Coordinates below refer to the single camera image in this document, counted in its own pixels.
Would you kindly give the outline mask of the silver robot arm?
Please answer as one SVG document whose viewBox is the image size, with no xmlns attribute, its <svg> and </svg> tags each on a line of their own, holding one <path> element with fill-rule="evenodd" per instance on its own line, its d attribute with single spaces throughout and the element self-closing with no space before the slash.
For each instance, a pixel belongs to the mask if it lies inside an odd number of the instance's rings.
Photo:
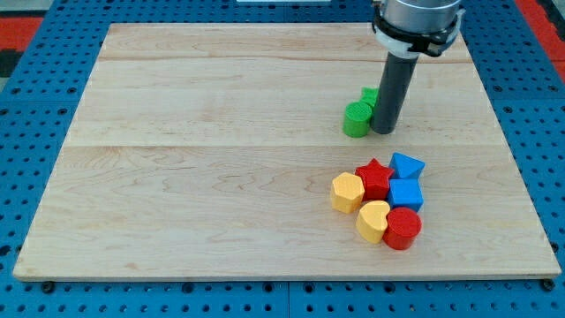
<svg viewBox="0 0 565 318">
<path fill-rule="evenodd" d="M 456 40 L 465 9 L 461 0 L 373 1 L 375 39 L 390 54 L 439 57 Z"/>
</svg>

